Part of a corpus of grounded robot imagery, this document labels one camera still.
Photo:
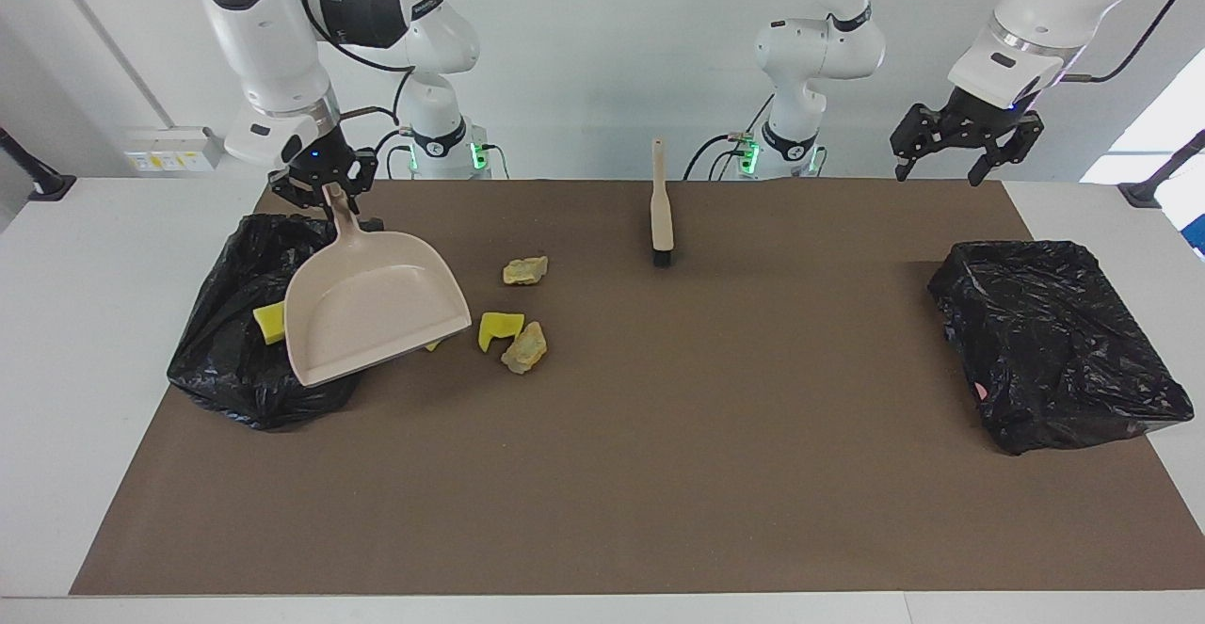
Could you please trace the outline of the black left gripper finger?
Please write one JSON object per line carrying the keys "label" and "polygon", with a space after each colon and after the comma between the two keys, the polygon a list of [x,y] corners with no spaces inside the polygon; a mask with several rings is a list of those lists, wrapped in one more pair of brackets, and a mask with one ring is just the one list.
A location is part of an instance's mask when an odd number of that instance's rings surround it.
{"label": "black left gripper finger", "polygon": [[997,167],[1024,161],[1044,133],[1044,120],[1038,112],[1021,114],[1010,126],[975,125],[970,142],[983,152],[969,170],[970,186],[981,186]]}
{"label": "black left gripper finger", "polygon": [[950,114],[946,108],[933,110],[924,104],[915,104],[892,131],[890,148],[895,155],[894,175],[904,182],[912,173],[922,157],[942,152],[950,135]]}

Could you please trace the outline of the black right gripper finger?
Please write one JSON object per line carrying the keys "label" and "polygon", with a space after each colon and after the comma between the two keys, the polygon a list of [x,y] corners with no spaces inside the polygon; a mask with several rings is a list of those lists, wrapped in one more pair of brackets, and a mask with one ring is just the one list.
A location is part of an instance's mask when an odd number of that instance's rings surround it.
{"label": "black right gripper finger", "polygon": [[298,211],[317,212],[329,217],[327,198],[323,196],[322,187],[315,189],[306,181],[298,181],[290,167],[271,170],[268,173],[268,192],[293,205]]}
{"label": "black right gripper finger", "polygon": [[374,187],[374,181],[378,176],[377,152],[353,152],[353,160],[348,171],[343,175],[343,192],[347,198],[349,212],[358,214],[362,212],[358,196],[366,194]]}

